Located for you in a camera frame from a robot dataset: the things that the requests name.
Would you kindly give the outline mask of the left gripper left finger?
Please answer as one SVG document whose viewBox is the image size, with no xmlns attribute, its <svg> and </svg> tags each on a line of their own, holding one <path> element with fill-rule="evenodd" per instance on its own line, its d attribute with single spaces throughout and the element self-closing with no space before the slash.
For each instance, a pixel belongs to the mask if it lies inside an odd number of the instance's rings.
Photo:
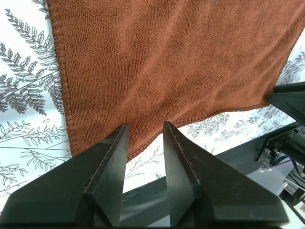
<svg viewBox="0 0 305 229">
<path fill-rule="evenodd" d="M 13 192 L 1 226 L 118 226 L 128 140 L 128 125 L 121 124 L 101 142 Z"/>
</svg>

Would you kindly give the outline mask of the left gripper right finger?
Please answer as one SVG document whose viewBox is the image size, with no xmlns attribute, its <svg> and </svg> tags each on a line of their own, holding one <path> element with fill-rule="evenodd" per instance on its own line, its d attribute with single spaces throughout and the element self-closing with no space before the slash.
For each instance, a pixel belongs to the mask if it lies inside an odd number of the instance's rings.
<svg viewBox="0 0 305 229">
<path fill-rule="evenodd" d="M 278 196 L 213 156 L 171 122 L 163 124 L 173 227 L 280 227 L 289 218 Z"/>
</svg>

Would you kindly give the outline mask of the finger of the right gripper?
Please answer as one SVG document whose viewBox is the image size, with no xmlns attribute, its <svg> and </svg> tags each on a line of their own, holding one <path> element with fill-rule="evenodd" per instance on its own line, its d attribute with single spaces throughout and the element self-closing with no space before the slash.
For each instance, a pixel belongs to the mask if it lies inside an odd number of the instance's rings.
<svg viewBox="0 0 305 229">
<path fill-rule="evenodd" d="M 305 83 L 277 85 L 266 101 L 300 124 L 305 123 Z"/>
</svg>

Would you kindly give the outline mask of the orange brown towel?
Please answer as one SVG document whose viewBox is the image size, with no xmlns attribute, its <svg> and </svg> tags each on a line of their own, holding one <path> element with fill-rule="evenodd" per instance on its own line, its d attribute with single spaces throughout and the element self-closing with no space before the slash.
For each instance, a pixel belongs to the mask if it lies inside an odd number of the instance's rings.
<svg viewBox="0 0 305 229">
<path fill-rule="evenodd" d="M 122 123 L 128 159 L 161 132 L 268 105 L 302 0 L 50 0 L 71 153 Z"/>
</svg>

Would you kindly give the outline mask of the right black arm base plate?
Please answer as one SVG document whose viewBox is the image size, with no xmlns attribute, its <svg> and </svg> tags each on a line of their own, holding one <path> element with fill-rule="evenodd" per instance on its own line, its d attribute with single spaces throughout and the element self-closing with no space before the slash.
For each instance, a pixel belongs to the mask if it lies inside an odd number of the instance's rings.
<svg viewBox="0 0 305 229">
<path fill-rule="evenodd" d="M 258 161 L 264 150 L 268 149 L 274 156 L 283 153 L 300 165 L 305 164 L 305 127 L 297 122 L 281 127 L 260 136 L 254 159 Z"/>
</svg>

